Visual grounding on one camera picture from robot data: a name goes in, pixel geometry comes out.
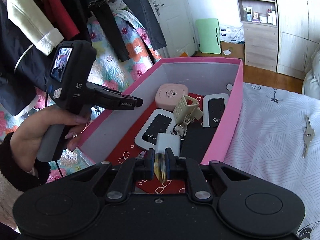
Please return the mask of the person left hand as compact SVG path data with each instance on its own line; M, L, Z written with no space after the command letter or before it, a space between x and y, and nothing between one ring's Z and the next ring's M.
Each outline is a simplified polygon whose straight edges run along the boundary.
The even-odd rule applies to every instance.
M78 146L81 133L90 123L91 111L82 115L74 115L55 106L46 107L26 118L10 139L12 158L25 172L33 169L42 137L52 125L64 124L72 126L68 134L67 148L73 151Z

